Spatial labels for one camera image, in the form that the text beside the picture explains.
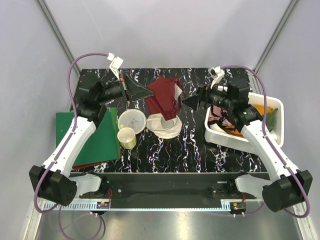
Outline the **dark red bra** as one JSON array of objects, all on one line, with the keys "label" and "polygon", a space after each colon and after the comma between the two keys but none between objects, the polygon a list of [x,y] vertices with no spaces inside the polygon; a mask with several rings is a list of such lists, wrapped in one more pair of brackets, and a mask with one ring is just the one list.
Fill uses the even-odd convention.
[{"label": "dark red bra", "polygon": [[166,121],[174,119],[181,108],[181,98],[175,97],[176,86],[184,90],[179,79],[175,76],[164,78],[159,76],[155,82],[146,86],[154,96],[145,99],[149,114],[162,114]]}]

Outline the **beige mesh laundry bag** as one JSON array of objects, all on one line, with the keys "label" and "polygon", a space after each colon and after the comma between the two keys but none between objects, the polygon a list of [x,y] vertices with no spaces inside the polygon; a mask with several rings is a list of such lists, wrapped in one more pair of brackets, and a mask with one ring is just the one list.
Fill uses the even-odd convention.
[{"label": "beige mesh laundry bag", "polygon": [[158,138],[173,139],[182,130],[182,121],[178,116],[173,119],[165,120],[161,113],[151,114],[146,117],[138,109],[128,109],[118,117],[118,128],[132,128],[135,134],[141,133],[144,129],[153,132]]}]

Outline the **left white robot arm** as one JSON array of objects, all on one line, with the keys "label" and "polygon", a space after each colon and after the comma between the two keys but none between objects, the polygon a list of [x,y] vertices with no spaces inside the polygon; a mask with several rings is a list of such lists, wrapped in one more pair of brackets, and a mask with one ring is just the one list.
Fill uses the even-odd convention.
[{"label": "left white robot arm", "polygon": [[154,93],[133,80],[127,73],[109,84],[98,81],[78,90],[80,103],[73,107],[74,117],[71,125],[58,147],[41,165],[33,165],[29,171],[34,190],[33,204],[38,206],[38,198],[68,206],[74,198],[92,193],[103,198],[108,193],[108,186],[97,174],[71,177],[71,170],[77,156],[91,135],[100,126],[107,107],[105,103],[121,97],[130,103],[152,97]]}]

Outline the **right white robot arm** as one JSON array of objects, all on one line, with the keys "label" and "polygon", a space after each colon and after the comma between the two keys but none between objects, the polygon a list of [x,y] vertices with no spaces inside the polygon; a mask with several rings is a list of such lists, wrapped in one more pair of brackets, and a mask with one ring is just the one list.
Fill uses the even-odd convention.
[{"label": "right white robot arm", "polygon": [[253,146],[262,160],[269,180],[243,174],[227,185],[228,195],[239,198],[244,193],[262,199],[273,212],[287,210],[305,203],[305,218],[310,213],[308,193],[313,177],[308,170],[301,171],[290,161],[266,130],[266,116],[249,103],[250,88],[246,83],[228,84],[227,89],[205,85],[195,95],[182,102],[193,110],[216,106],[244,138]]}]

